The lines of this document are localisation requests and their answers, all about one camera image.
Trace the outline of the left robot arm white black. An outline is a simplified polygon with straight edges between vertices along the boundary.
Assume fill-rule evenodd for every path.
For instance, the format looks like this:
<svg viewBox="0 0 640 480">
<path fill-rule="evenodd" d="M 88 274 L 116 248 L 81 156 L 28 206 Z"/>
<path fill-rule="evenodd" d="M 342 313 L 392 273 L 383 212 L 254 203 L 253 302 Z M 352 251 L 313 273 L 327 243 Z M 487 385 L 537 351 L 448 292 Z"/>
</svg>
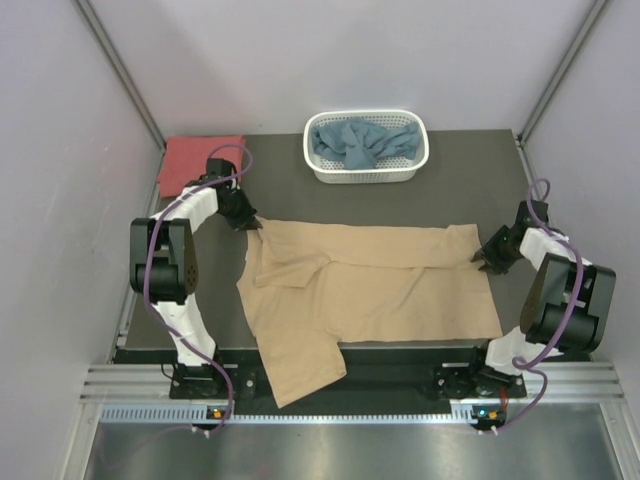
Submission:
<svg viewBox="0 0 640 480">
<path fill-rule="evenodd" d="M 177 362 L 172 381 L 191 380 L 209 397 L 226 393 L 230 378 L 197 305 L 194 234 L 216 214 L 236 232 L 261 227 L 238 180 L 239 170 L 232 162 L 210 157 L 205 172 L 173 202 L 130 225 L 129 283 L 174 342 Z"/>
</svg>

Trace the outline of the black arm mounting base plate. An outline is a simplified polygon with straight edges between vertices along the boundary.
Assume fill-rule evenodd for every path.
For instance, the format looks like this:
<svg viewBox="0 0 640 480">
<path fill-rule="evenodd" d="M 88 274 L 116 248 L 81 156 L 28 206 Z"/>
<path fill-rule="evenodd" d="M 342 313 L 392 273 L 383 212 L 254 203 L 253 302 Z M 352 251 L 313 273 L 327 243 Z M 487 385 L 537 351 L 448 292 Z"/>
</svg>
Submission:
<svg viewBox="0 0 640 480">
<path fill-rule="evenodd" d="M 452 400 L 521 399 L 523 378 L 508 389 L 481 396 L 469 377 L 477 347 L 345 348 L 346 375 L 285 406 L 278 407 L 256 350 L 225 349 L 217 354 L 234 389 L 234 411 L 245 414 L 443 413 Z M 224 400 L 202 381 L 172 381 L 169 396 L 180 400 Z"/>
</svg>

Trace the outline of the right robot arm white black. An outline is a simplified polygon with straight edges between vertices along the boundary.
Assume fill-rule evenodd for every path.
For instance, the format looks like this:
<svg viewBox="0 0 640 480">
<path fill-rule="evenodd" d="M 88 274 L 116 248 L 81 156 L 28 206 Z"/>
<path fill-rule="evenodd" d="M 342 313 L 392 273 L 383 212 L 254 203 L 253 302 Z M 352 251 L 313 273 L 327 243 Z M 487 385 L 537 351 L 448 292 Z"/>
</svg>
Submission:
<svg viewBox="0 0 640 480">
<path fill-rule="evenodd" d="M 502 226 L 474 255 L 489 274 L 504 275 L 524 259 L 536 270 L 519 326 L 476 349 L 467 370 L 469 388 L 489 396 L 516 384 L 515 358 L 591 353 L 601 344 L 616 283 L 614 270 L 577 258 L 569 239 L 550 230 L 548 204 L 519 204 L 512 226 Z"/>
</svg>

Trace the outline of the beige t shirt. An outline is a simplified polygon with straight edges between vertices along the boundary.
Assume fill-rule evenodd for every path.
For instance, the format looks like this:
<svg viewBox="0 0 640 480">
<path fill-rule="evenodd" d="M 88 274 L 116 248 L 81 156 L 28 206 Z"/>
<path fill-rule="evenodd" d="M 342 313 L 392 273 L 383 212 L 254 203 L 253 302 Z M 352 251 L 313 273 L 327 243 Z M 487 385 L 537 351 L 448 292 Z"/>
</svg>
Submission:
<svg viewBox="0 0 640 480">
<path fill-rule="evenodd" d="M 445 228 L 263 220 L 237 288 L 278 407 L 340 379 L 344 343 L 502 334 L 473 224 Z"/>
</svg>

